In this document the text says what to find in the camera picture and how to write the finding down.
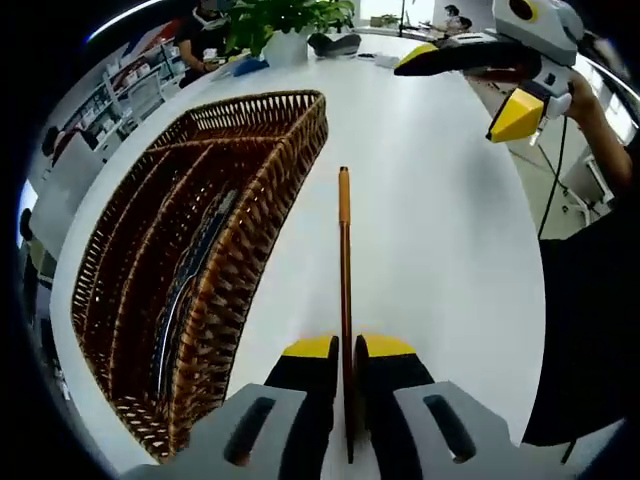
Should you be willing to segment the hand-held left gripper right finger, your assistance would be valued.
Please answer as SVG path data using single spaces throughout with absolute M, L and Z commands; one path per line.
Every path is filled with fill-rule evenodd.
M 507 422 L 389 336 L 355 343 L 354 379 L 383 479 L 569 479 L 515 446 Z

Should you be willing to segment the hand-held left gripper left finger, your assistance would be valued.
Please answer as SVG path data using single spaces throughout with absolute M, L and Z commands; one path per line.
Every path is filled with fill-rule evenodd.
M 195 423 L 188 444 L 128 479 L 317 479 L 334 423 L 339 340 L 287 347 L 262 384 L 247 384 Z

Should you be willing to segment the person's right hand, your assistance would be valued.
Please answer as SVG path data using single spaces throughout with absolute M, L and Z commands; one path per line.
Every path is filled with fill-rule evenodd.
M 582 125 L 597 113 L 599 100 L 588 81 L 575 70 L 571 72 L 569 86 L 572 100 L 566 115 Z

